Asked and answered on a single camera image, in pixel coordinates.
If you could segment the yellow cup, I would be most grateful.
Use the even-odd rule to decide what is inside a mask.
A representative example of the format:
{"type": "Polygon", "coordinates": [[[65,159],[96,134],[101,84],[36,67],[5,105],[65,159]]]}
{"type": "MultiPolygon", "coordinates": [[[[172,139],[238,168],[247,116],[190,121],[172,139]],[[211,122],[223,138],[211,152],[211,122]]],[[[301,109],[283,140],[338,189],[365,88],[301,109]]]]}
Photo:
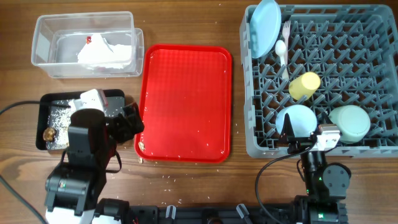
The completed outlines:
{"type": "Polygon", "coordinates": [[[314,72],[307,72],[292,80],[289,93],[295,100],[305,97],[307,100],[318,90],[321,84],[320,77],[314,72]]]}

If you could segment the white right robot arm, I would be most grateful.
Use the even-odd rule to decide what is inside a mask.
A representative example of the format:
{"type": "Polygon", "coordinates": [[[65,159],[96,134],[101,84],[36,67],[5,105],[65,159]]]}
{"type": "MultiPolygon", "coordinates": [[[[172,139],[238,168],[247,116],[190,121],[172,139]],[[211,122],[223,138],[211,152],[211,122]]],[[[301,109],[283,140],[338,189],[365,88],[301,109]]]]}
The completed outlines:
{"type": "Polygon", "coordinates": [[[301,176],[307,195],[294,198],[289,215],[291,223],[348,223],[346,198],[351,171],[341,163],[328,163],[326,153],[340,140],[340,130],[335,124],[321,124],[309,137],[296,137],[288,114],[284,117],[279,138],[287,143],[290,156],[300,156],[301,176]]]}

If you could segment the white plastic spoon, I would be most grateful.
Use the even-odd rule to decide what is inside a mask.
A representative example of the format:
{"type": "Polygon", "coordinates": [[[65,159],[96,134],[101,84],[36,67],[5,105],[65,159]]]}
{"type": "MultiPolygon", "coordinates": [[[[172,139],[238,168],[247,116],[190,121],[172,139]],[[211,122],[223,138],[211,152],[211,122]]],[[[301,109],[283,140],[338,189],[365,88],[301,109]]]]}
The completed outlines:
{"type": "Polygon", "coordinates": [[[285,54],[287,53],[287,47],[282,40],[278,40],[275,43],[275,53],[280,58],[280,65],[283,67],[282,78],[284,80],[289,79],[289,73],[287,71],[287,63],[285,62],[285,54]]]}

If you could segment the white plastic fork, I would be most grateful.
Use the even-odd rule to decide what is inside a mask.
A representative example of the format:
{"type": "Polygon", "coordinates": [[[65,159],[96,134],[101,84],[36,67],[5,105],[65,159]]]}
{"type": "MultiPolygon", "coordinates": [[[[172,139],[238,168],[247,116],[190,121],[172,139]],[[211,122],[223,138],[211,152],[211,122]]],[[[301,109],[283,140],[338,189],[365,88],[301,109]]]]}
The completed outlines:
{"type": "Polygon", "coordinates": [[[286,51],[284,54],[285,64],[288,64],[288,51],[289,51],[289,37],[290,37],[290,21],[284,23],[282,29],[282,36],[284,38],[284,44],[286,46],[286,51]]]}

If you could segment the light blue plate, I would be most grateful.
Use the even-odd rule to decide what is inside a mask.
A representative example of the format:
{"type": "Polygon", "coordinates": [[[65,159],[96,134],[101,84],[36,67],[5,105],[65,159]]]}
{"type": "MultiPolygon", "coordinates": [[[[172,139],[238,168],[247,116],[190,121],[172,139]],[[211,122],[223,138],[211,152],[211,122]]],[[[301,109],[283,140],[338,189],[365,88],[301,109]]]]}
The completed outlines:
{"type": "Polygon", "coordinates": [[[255,8],[250,22],[252,58],[268,54],[277,41],[281,25],[281,10],[275,0],[262,0],[255,8]]]}

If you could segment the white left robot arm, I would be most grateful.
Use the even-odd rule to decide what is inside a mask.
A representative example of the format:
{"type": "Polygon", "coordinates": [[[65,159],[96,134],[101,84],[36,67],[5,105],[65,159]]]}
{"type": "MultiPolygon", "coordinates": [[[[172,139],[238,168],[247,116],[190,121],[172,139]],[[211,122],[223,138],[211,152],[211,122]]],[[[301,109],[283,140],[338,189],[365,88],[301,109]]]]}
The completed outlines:
{"type": "Polygon", "coordinates": [[[120,158],[117,145],[144,130],[137,103],[108,117],[103,90],[93,89],[68,106],[68,146],[45,182],[47,223],[132,223],[129,202],[99,196],[112,173],[109,161],[120,158]]]}

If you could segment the light blue bowl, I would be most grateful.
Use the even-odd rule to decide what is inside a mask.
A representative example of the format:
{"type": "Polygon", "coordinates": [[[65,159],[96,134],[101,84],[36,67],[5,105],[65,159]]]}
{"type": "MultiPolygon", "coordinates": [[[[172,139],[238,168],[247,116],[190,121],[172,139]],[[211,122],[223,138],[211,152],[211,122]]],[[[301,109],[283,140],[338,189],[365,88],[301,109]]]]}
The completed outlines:
{"type": "Polygon", "coordinates": [[[288,114],[295,137],[309,137],[317,128],[317,117],[307,106],[292,105],[282,109],[275,120],[277,132],[282,132],[285,115],[288,114]]]}

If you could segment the white napkin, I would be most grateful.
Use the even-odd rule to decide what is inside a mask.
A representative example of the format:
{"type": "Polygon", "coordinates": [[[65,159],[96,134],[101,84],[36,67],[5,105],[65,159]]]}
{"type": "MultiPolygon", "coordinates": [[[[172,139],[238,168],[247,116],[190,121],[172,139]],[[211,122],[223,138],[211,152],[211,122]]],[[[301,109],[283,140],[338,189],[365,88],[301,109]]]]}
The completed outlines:
{"type": "Polygon", "coordinates": [[[77,55],[78,63],[85,64],[90,69],[122,69],[130,64],[131,45],[111,45],[101,34],[93,34],[90,37],[91,43],[86,43],[77,55]]]}

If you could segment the green bowl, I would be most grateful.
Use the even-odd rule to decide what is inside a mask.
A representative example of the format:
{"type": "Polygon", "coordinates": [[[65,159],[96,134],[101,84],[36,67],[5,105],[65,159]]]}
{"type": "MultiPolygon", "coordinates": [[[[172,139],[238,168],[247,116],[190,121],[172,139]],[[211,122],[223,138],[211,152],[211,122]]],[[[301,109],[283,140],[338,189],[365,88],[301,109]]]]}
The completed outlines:
{"type": "Polygon", "coordinates": [[[369,115],[355,105],[340,106],[333,109],[329,119],[341,132],[340,142],[353,144],[359,142],[370,130],[369,115]]]}

